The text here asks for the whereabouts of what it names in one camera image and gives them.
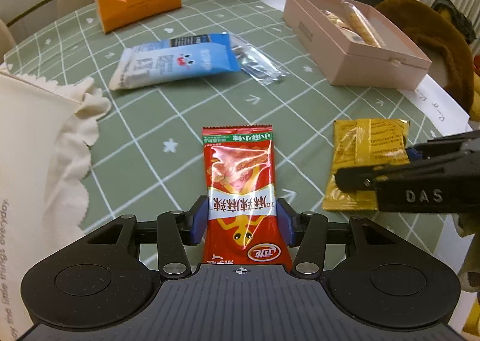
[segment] red snack packet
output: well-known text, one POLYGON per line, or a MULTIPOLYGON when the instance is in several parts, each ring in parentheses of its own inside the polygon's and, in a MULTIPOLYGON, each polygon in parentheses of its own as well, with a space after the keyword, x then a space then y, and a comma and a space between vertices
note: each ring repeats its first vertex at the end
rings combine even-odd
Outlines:
POLYGON ((203 262, 292 262, 277 225, 272 126, 204 128, 210 208, 203 262))

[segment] silver screw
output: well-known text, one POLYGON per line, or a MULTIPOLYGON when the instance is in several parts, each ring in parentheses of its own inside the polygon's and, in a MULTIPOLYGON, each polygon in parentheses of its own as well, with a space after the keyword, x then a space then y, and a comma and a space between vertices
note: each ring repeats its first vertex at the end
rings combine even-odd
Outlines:
POLYGON ((169 275, 179 275, 187 270, 183 263, 171 262, 163 267, 163 271, 169 275))
POLYGON ((304 275, 313 275, 314 273, 317 273, 320 268, 318 268, 317 264, 312 262, 301 262, 295 267, 295 269, 297 272, 304 275))

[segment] yellow snack packet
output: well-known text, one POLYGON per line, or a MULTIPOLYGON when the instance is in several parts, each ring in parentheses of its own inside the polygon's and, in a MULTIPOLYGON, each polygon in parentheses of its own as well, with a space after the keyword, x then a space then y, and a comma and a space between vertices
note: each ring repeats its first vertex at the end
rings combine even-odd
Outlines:
POLYGON ((378 209, 374 191, 344 193, 335 183, 341 167, 407 164, 405 137, 409 123, 398 119, 337 120, 334 123, 334 157, 322 207, 327 211, 378 209))

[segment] black circular motor housing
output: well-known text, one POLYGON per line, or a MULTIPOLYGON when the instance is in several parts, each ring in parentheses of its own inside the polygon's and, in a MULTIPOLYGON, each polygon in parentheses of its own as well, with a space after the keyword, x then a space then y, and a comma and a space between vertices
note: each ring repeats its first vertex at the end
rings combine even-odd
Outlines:
POLYGON ((105 231, 100 228, 96 243, 87 240, 90 234, 32 267, 22 280, 21 294, 33 322, 81 330, 107 326, 138 311, 152 296, 154 283, 148 268, 127 250, 128 227, 135 223, 126 222, 124 239, 118 242, 109 242, 111 231, 106 231, 107 243, 102 242, 105 231))
POLYGON ((377 239, 381 244, 375 239, 368 243, 368 229, 358 224, 355 253, 329 277, 329 290, 337 304, 353 317, 379 327, 406 330, 448 321, 460 295, 456 274, 378 225, 371 235, 388 238, 377 239))

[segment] table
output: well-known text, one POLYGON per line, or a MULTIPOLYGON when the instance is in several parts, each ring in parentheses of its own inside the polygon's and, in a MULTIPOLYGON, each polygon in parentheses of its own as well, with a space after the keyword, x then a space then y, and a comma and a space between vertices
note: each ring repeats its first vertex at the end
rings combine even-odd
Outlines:
MULTIPOLYGON (((181 9, 108 35, 90 5, 35 33, 5 56, 14 74, 45 76, 60 84, 92 76, 113 102, 111 113, 99 121, 91 173, 83 181, 90 195, 82 223, 86 233, 120 214, 154 220, 162 212, 189 209, 206 193, 203 126, 271 123, 277 196, 287 199, 297 212, 315 210, 338 222, 351 214, 321 209, 332 161, 334 120, 406 119, 409 145, 440 135, 430 119, 396 90, 329 85, 282 21, 282 12, 267 5, 268 0, 182 1, 181 9), (125 47, 213 32, 239 34, 289 75, 267 87, 244 73, 234 73, 141 90, 107 89, 125 47)), ((443 215, 361 215, 430 253, 445 221, 443 215)), ((155 251, 154 245, 146 245, 141 252, 141 259, 152 268, 155 251)), ((200 251, 192 256, 198 259, 200 251)), ((326 267, 343 257, 343 247, 329 245, 326 267)))

